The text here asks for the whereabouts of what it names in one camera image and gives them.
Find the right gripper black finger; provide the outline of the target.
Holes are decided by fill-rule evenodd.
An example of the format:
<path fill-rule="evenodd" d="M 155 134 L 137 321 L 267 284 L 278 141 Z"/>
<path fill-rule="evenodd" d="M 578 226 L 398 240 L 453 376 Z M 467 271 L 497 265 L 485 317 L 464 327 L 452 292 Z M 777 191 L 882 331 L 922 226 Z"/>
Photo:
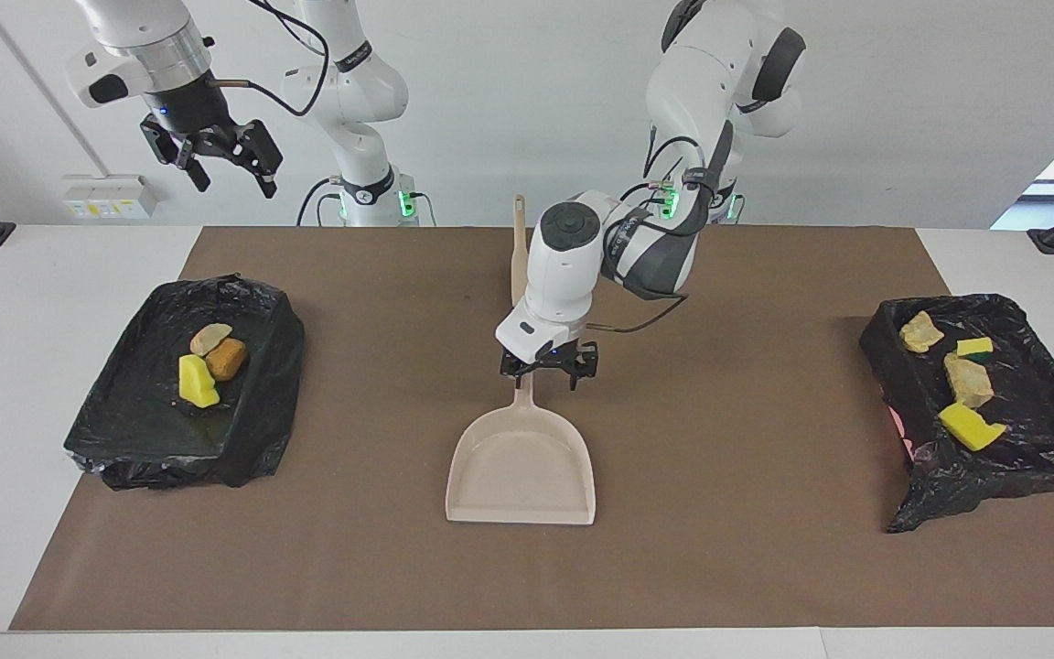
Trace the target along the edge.
<path fill-rule="evenodd" d="M 237 164 L 252 174 L 265 199 L 276 195 L 275 176 L 282 161 L 279 146 L 264 122 L 237 125 Z"/>
<path fill-rule="evenodd" d="M 154 132 L 154 153 L 159 163 L 172 166 L 183 171 L 189 182 L 197 192 L 204 193 L 210 187 L 210 177 L 204 167 L 194 155 L 194 139 L 192 135 L 169 133 L 163 130 Z"/>

